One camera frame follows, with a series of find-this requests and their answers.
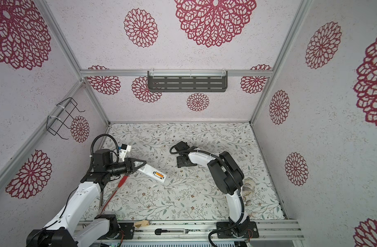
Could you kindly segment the white remote control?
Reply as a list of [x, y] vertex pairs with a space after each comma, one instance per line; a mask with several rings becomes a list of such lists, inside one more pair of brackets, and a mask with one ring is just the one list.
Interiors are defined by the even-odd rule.
[[[162, 173], [161, 171], [153, 168], [152, 166], [150, 166], [149, 164], [146, 164], [144, 167], [140, 168], [138, 170], [139, 172], [145, 174], [146, 176], [148, 176], [149, 178], [159, 182], [159, 183], [162, 183], [164, 184], [165, 181], [167, 180], [167, 175]], [[155, 176], [155, 172], [158, 172], [160, 174], [163, 174], [164, 175], [164, 179], [160, 179], [158, 177]]]

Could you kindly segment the orange battery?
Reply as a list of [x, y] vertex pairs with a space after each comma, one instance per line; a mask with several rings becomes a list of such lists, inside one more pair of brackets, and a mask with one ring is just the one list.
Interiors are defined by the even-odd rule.
[[164, 175], [163, 174], [160, 174], [158, 172], [155, 172], [155, 176], [160, 178], [160, 179], [164, 179]]

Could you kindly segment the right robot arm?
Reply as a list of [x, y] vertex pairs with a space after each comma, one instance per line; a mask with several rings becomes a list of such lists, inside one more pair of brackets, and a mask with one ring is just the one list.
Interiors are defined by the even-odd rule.
[[226, 196], [231, 225], [240, 227], [250, 220], [245, 212], [242, 198], [245, 175], [236, 161], [227, 151], [213, 154], [198, 147], [190, 147], [186, 142], [179, 142], [170, 148], [170, 154], [177, 155], [177, 165], [181, 167], [207, 167], [217, 188]]

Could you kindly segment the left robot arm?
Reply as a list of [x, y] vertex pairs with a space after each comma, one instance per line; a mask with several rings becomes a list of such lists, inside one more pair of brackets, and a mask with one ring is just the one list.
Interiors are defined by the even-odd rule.
[[87, 208], [112, 177], [128, 176], [147, 163], [129, 157], [113, 161], [112, 156], [109, 149], [100, 149], [92, 154], [94, 170], [81, 179], [66, 205], [50, 222], [28, 235], [28, 247], [89, 247], [99, 238], [117, 239], [121, 236], [121, 227], [113, 214], [99, 215], [84, 229], [75, 230]]

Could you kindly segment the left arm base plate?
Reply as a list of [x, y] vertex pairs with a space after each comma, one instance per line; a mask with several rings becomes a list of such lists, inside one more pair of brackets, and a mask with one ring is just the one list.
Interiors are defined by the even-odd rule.
[[135, 227], [133, 222], [118, 222], [118, 234], [115, 239], [132, 240], [134, 238]]

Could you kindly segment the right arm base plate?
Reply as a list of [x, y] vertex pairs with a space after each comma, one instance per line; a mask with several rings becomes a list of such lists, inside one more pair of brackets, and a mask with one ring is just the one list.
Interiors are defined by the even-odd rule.
[[259, 231], [257, 229], [257, 225], [255, 222], [248, 221], [244, 224], [240, 224], [235, 228], [229, 229], [224, 232], [220, 232], [217, 234], [219, 239], [229, 239], [229, 238], [242, 238], [242, 239], [249, 239], [249, 238], [258, 238]]

